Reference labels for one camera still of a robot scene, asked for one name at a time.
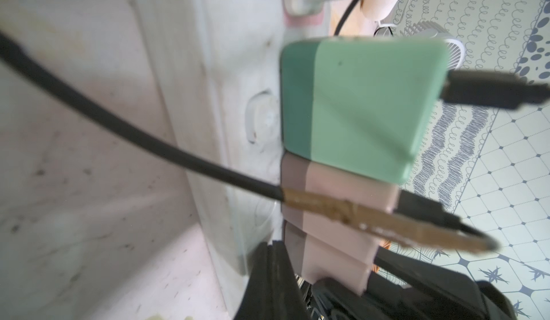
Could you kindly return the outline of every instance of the small white fan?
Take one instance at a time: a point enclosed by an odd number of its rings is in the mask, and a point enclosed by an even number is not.
[[[457,69],[464,62],[466,49],[464,44],[456,37],[449,34],[441,25],[433,21],[421,21],[407,26],[401,31],[402,36],[423,36],[430,38],[443,39],[449,48],[449,65],[448,69]]]

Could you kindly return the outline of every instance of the cable plug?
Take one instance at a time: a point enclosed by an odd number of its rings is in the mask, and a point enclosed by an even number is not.
[[[550,88],[527,85],[514,74],[455,70],[449,72],[441,98],[446,103],[517,109],[522,103],[544,103],[550,98]]]

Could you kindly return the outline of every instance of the tiled floor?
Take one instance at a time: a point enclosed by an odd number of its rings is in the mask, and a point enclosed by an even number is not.
[[[500,241],[483,256],[437,252],[433,263],[488,280],[519,318],[550,318],[550,105],[501,110],[455,214]]]
[[[421,14],[422,19],[430,19],[429,0],[422,1],[423,10],[412,6],[404,9],[412,22],[420,20]],[[436,14],[431,17],[441,22],[447,18],[445,28],[465,42],[469,56],[464,69],[508,71],[512,68],[511,72],[515,71],[529,84],[550,80],[550,0],[540,0],[540,3],[535,3],[537,0],[468,0],[467,4],[465,1],[435,1],[437,9],[442,10],[435,13],[440,13],[443,19],[437,19]],[[518,10],[517,6],[529,1],[535,1],[530,3],[529,11]],[[480,4],[484,7],[476,10],[474,7]],[[523,20],[521,29],[514,26],[519,21],[513,18],[518,16]],[[518,52],[517,60],[512,51]],[[437,109],[434,114],[435,118],[444,119],[444,114],[439,116]],[[452,155],[442,150],[457,142],[449,134],[453,131],[450,128],[460,123],[454,118],[451,125],[443,126],[443,120],[435,124],[439,131],[446,133],[441,135],[441,142],[436,142],[438,131],[429,131],[425,146],[437,148],[436,154],[429,156],[429,149],[420,154],[417,171],[413,170],[411,180],[404,187],[442,201],[464,222],[498,239],[502,247],[480,256],[399,245],[392,245],[392,250],[459,271],[474,280],[491,282],[512,302],[518,319],[550,320],[550,103],[528,105],[515,111],[499,110],[496,116],[491,113],[485,116],[487,126],[479,132],[481,138],[472,140],[475,144],[470,146],[473,147],[471,159],[463,164],[467,167],[460,173],[450,171]],[[466,119],[470,123],[479,121]],[[422,170],[428,171],[428,178],[421,178]],[[460,180],[447,201],[440,192],[448,191],[440,183],[445,178]],[[393,276],[388,277],[399,282]]]

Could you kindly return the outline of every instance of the white plastic panel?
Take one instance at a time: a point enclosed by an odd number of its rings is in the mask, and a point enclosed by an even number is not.
[[[328,9],[319,21],[305,18],[300,25],[285,17],[282,0],[136,0],[136,6],[178,145],[278,184],[280,51],[291,41],[326,36]],[[259,114],[256,106],[271,115]],[[254,128],[262,132],[251,140]],[[233,315],[251,252],[261,241],[280,239],[279,204],[188,176]]]

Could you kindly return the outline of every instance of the mint green surface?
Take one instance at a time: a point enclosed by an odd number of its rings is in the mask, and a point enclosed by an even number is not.
[[[283,142],[288,151],[306,159],[311,159],[313,70],[320,43],[309,40],[289,44],[280,57]]]
[[[288,79],[296,83],[292,93],[283,85],[285,147],[299,147],[295,153],[315,162],[405,182],[442,90],[447,62],[447,48],[438,40],[324,40],[315,58],[310,142],[303,137],[307,129],[300,128],[306,124],[297,122],[309,116],[308,77]],[[310,157],[301,153],[308,145]]]

